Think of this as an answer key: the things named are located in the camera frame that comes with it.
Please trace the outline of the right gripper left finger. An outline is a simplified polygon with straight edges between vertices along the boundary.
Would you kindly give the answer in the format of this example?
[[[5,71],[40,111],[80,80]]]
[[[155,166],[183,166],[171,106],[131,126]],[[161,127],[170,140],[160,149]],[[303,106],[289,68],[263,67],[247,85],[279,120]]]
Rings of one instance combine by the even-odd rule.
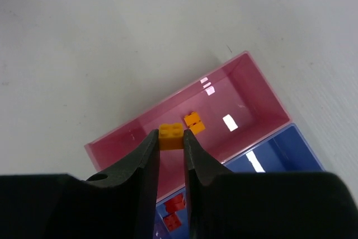
[[[87,180],[69,174],[1,177],[2,238],[152,238],[158,130]]]

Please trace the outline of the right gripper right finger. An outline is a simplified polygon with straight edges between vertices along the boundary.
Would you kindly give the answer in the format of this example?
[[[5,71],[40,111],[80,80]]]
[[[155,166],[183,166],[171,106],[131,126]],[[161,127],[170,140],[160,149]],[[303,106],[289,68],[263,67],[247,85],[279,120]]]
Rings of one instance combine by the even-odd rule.
[[[356,238],[357,206],[330,172],[235,173],[183,135],[191,238]]]

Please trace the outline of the red yellow orange lego stack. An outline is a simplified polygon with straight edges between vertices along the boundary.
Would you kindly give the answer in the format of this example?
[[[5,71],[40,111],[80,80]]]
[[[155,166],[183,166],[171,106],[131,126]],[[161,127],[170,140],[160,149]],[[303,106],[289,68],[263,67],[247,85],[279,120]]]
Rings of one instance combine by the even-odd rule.
[[[183,193],[180,193],[164,202],[166,212],[171,214],[186,208],[186,200]]]

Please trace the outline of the yellow-orange lego brick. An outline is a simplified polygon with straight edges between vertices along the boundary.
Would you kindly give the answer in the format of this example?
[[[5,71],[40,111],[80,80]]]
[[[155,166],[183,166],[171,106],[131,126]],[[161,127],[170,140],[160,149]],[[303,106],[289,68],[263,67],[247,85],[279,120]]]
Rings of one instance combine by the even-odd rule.
[[[183,149],[184,129],[181,123],[161,124],[159,126],[159,150],[171,151]]]

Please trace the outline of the orange lego brick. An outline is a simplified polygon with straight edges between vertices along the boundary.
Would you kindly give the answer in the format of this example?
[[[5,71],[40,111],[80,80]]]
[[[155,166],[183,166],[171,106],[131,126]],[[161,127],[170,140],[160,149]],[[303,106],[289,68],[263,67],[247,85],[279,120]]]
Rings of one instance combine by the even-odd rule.
[[[199,134],[205,130],[205,125],[201,121],[201,118],[197,112],[192,112],[184,116],[184,122],[188,129],[190,129],[194,135]]]

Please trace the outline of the red lego brick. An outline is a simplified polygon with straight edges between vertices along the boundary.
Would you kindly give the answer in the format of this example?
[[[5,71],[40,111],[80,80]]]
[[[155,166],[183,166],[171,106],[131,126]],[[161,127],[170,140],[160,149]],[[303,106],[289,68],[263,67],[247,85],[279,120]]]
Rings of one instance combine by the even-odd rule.
[[[176,212],[171,213],[163,218],[163,222],[169,232],[173,232],[174,230],[180,228],[182,226],[182,222],[179,219]]]

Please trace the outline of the dark blue container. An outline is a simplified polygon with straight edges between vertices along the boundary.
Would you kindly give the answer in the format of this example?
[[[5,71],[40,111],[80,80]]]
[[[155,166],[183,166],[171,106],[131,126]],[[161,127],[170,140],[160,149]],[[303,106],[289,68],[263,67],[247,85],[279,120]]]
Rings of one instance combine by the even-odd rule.
[[[323,171],[320,161],[305,141],[295,124],[279,130],[270,137],[250,147],[243,153],[223,163],[233,172],[288,172]],[[153,238],[189,238],[188,217],[185,205],[175,212],[177,217],[169,230],[164,223],[170,202],[183,199],[186,202],[184,186],[159,199],[156,205]]]

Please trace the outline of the pink container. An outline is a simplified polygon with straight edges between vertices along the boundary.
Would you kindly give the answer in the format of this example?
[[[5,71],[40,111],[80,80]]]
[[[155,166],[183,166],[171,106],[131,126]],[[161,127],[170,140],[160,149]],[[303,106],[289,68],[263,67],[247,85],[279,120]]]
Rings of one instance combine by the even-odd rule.
[[[161,124],[183,123],[197,113],[201,146],[225,163],[291,122],[248,52],[174,93],[156,106],[86,145],[97,171],[117,162]]]

